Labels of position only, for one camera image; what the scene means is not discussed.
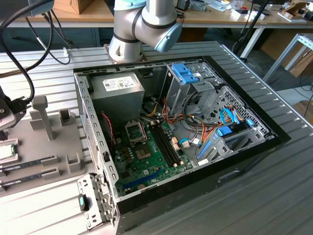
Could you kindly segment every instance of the ram slot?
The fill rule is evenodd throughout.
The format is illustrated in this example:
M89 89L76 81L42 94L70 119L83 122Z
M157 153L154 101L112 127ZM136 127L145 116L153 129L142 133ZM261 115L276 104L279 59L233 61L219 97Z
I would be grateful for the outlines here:
M175 163L178 164L180 160L178 159L173 147L168 142L162 128L160 126L150 126L149 129L163 157L165 158L167 165L172 167Z

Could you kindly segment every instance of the power supply label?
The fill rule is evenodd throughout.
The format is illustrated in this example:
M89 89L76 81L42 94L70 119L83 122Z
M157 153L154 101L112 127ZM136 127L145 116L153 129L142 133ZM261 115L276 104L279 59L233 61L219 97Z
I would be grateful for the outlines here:
M136 86L136 84L134 83L134 80L130 76L106 79L106 80L103 80L103 85L107 92L121 90L125 88L131 88L131 87Z

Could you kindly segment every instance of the green motherboard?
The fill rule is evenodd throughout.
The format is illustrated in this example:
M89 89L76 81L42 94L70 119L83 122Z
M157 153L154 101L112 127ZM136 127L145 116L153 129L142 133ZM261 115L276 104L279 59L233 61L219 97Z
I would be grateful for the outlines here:
M182 150L175 151L172 143L174 134L166 122L157 123L155 127L149 125L142 127L147 137L143 143L131 145L125 129L120 129L114 134L116 140L114 162L119 175L115 186L119 196L193 168ZM141 134L134 128L129 133L135 137L140 137Z

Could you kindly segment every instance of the wooden desk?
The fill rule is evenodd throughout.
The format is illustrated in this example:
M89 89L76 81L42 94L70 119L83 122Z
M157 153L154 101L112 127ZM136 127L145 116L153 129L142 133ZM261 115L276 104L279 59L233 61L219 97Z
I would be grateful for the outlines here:
M251 3L245 0L245 6L250 9ZM245 19L236 20L231 17L231 11L220 12L209 6L206 12L187 10L182 22L183 27L190 28L243 28L246 24ZM247 57L253 46L261 36L265 28L313 28L313 22L308 23L289 23L280 17L277 10L270 10L271 16L265 16L264 20L259 20L255 25L255 32L245 47L241 57ZM90 6L80 15L68 13L61 10L55 10L63 27L113 27L114 17L110 12L104 0L94 0ZM34 27L49 27L49 24L41 16L31 19ZM24 19L13 22L10 27L28 27Z
M245 1L245 6L250 10L251 3ZM277 13L281 12L279 9L270 10L271 15L265 16L264 20L258 20L255 27L267 26L271 28L291 27L298 28L299 26L311 26L313 22L308 23L289 23L287 20L280 17ZM242 28L246 24L246 19L234 19L231 16L231 10L220 12L212 7L207 6L205 12L198 11L185 11L184 14L184 27L231 27L231 28Z
M114 16L104 0L94 0L80 15L54 9L62 27L113 27ZM29 18L34 27L49 27L42 16ZM13 22L10 27L28 27L24 18Z

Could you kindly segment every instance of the metal rack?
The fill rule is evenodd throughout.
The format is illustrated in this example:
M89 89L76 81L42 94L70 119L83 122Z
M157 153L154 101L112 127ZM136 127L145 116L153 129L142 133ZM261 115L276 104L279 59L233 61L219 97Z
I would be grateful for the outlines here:
M268 156L248 174L188 204L170 210L138 226L138 234L310 234L312 231L313 127L305 121L256 73L217 42L178 43L161 54L144 46L148 60L210 55L292 138L282 149ZM17 52L22 62L34 63L42 52ZM30 71L38 94L48 95L49 113L69 108L76 116L77 96L73 68L109 64L102 47L70 51L72 63L59 65L47 57ZM53 54L62 58L63 51ZM13 62L0 54L0 72L14 69ZM20 75L0 79L6 95L27 96L28 84ZM94 172L84 132L80 132L87 172ZM3 234L89 234L112 235L111 225L90 233L81 213L76 181L82 176L33 188L0 198Z
M278 57L276 62L269 69L267 74L265 74L265 76L263 77L263 81L267 82L270 79L273 73L275 73L278 67L282 64L282 62L286 59L286 57L298 43L302 43L303 46L292 58L292 60L290 60L290 62L287 64L287 66L285 67L286 71L289 71L291 68L293 68L295 63L303 55L306 49L313 50L313 34L296 34L292 41L289 43L289 45L286 47L286 49L283 51L283 53Z

